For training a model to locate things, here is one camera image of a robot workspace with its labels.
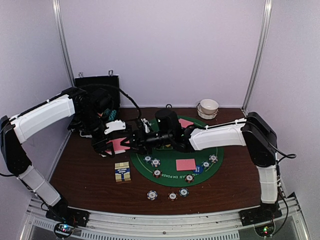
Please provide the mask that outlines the hundred chips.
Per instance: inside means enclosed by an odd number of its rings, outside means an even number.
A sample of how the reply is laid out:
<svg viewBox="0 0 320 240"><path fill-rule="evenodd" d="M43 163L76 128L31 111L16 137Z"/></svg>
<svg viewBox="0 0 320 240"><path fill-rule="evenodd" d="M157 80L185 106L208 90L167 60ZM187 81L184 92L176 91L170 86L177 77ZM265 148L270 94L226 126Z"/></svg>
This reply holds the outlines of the hundred chips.
<svg viewBox="0 0 320 240"><path fill-rule="evenodd" d="M155 178L160 178L162 176L162 171L160 169L155 169L153 172L152 172L152 175L155 177Z"/></svg>
<svg viewBox="0 0 320 240"><path fill-rule="evenodd" d="M184 179L187 183L192 183L194 182L195 177L192 174L187 174Z"/></svg>

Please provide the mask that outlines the red-backed card deck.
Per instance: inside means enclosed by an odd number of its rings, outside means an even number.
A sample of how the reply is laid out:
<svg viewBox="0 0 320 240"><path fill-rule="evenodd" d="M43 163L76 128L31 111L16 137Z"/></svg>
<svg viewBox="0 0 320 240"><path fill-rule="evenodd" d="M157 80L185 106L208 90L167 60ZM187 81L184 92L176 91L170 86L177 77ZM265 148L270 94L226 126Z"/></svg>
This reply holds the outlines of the red-backed card deck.
<svg viewBox="0 0 320 240"><path fill-rule="evenodd" d="M109 142L107 142L108 144L112 143L114 153L116 155L121 154L121 153L125 153L126 150L130 149L130 147L128 147L128 146L121 145L121 141L124 139L125 139L125 137L122 137L122 138L113 139L113 140L110 140Z"/></svg>

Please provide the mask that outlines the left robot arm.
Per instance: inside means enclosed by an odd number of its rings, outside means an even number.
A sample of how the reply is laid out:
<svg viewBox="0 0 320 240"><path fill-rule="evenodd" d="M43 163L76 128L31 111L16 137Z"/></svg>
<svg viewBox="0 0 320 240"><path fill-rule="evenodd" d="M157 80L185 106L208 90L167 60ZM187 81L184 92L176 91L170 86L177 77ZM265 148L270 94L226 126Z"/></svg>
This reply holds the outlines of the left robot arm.
<svg viewBox="0 0 320 240"><path fill-rule="evenodd" d="M48 126L72 116L91 136L91 146L100 155L115 154L109 142L107 123L101 114L113 104L107 90L99 88L90 93L71 87L18 115L0 119L0 151L7 170L6 177L18 178L30 188L61 222L72 218L67 200L33 166L23 143Z"/></svg>

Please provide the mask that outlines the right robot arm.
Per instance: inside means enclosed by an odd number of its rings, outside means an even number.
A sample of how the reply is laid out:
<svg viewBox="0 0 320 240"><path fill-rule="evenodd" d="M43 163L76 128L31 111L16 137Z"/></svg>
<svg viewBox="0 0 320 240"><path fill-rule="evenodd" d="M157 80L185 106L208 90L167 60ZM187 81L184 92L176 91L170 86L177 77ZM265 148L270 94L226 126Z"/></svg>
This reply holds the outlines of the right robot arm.
<svg viewBox="0 0 320 240"><path fill-rule="evenodd" d="M246 147L251 161L257 167L261 189L261 205L256 210L259 220L268 220L275 212L278 201L277 135L256 112L247 117L213 126L183 127L175 111L168 108L155 113L157 131L142 124L121 141L139 154L154 148L171 145L182 153L193 153L215 147Z"/></svg>

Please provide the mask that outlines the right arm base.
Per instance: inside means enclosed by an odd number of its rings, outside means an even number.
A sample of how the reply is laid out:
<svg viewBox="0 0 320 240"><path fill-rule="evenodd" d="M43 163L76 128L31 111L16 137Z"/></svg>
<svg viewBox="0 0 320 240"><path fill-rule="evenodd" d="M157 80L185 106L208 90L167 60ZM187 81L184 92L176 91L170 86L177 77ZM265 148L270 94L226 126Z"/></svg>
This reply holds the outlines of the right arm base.
<svg viewBox="0 0 320 240"><path fill-rule="evenodd" d="M280 209L273 211L270 208L263 208L262 206L241 210L239 212L240 221L243 227L271 222L282 215L283 214Z"/></svg>

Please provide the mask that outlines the blue green fifty chip stack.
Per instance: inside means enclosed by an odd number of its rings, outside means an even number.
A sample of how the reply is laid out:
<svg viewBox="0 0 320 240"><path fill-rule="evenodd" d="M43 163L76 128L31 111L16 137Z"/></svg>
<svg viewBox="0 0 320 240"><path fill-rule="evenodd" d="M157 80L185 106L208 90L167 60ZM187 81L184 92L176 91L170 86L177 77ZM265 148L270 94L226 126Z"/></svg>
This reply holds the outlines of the blue green fifty chip stack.
<svg viewBox="0 0 320 240"><path fill-rule="evenodd" d="M189 195L189 190L187 188L181 188L178 193L181 197L185 198Z"/></svg>

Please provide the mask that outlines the blue peach ten chip stack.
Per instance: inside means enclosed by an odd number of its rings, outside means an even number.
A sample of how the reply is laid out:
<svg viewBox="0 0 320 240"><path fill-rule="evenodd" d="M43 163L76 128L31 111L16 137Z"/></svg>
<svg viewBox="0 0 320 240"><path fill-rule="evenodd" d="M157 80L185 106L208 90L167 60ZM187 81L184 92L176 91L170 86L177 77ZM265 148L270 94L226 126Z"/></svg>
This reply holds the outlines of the blue peach ten chip stack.
<svg viewBox="0 0 320 240"><path fill-rule="evenodd" d="M150 201L154 201L158 198L158 193L155 190L150 190L146 196Z"/></svg>

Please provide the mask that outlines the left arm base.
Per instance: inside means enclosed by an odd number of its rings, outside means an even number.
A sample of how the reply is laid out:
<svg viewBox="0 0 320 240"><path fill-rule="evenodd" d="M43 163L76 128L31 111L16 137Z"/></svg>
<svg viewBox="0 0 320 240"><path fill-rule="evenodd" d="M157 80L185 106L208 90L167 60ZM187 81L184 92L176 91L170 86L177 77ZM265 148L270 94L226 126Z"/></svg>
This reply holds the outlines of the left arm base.
<svg viewBox="0 0 320 240"><path fill-rule="evenodd" d="M66 223L73 227L86 227L89 221L90 213L85 210L79 210L75 208L67 208L65 216L59 216L52 210L48 210L45 214L47 219L54 220L56 222Z"/></svg>

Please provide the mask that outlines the ten chips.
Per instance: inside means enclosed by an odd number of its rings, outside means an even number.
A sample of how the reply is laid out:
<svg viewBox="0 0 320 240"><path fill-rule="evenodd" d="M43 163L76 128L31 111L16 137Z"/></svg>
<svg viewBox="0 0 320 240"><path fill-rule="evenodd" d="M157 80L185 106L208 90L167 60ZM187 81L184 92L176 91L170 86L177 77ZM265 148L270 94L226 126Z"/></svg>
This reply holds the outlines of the ten chips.
<svg viewBox="0 0 320 240"><path fill-rule="evenodd" d="M208 157L208 160L212 163L212 164L215 164L218 162L218 157L214 154L211 154L209 157Z"/></svg>
<svg viewBox="0 0 320 240"><path fill-rule="evenodd" d="M151 161L150 164L152 167L157 168L161 165L161 161L159 159L155 158Z"/></svg>

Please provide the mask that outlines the brown hundred chip stack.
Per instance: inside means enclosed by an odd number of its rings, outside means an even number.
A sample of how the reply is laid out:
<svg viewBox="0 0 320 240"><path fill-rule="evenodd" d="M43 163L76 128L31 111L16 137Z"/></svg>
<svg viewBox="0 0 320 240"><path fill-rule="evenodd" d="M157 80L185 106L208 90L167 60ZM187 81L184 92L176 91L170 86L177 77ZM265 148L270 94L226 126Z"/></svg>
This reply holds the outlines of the brown hundred chip stack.
<svg viewBox="0 0 320 240"><path fill-rule="evenodd" d="M170 201L175 201L178 199L178 195L175 192L170 192L167 196Z"/></svg>

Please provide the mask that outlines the fifty chips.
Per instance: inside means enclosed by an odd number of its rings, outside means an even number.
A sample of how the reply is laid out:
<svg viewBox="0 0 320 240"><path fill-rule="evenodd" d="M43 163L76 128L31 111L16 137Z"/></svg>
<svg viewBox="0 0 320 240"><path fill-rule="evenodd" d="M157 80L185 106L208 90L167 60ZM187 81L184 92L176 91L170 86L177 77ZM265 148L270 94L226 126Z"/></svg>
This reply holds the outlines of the fifty chips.
<svg viewBox="0 0 320 240"><path fill-rule="evenodd" d="M152 158L152 156L150 156L150 155L146 155L144 158L143 158L143 160L144 160L144 162L145 163L151 163L152 162L152 160L153 160L153 158Z"/></svg>
<svg viewBox="0 0 320 240"><path fill-rule="evenodd" d="M201 166L204 170L208 169L211 166L211 162L210 161L203 161L201 163Z"/></svg>

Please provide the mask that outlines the blue small blind button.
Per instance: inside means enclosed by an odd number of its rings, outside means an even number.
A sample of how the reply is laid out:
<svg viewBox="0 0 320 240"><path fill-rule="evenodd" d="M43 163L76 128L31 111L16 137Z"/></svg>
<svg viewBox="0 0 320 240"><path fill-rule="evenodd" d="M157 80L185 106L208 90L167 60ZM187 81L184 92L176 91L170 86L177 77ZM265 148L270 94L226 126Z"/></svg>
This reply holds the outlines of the blue small blind button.
<svg viewBox="0 0 320 240"><path fill-rule="evenodd" d="M203 172L203 167L201 165L197 165L195 170L193 171L196 175L199 175Z"/></svg>

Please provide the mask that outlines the dealt red card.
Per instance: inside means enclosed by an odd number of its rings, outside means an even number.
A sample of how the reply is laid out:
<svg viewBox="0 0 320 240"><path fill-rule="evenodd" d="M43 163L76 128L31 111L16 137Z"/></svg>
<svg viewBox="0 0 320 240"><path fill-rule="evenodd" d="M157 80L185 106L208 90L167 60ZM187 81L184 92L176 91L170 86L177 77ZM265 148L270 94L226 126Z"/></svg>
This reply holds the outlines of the dealt red card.
<svg viewBox="0 0 320 240"><path fill-rule="evenodd" d="M191 126L194 124L192 121L189 121L183 118L180 118L178 121L182 128L187 128L188 126Z"/></svg>
<svg viewBox="0 0 320 240"><path fill-rule="evenodd" d="M196 160L194 158L177 159L175 161L176 170L181 171L193 171L196 169Z"/></svg>

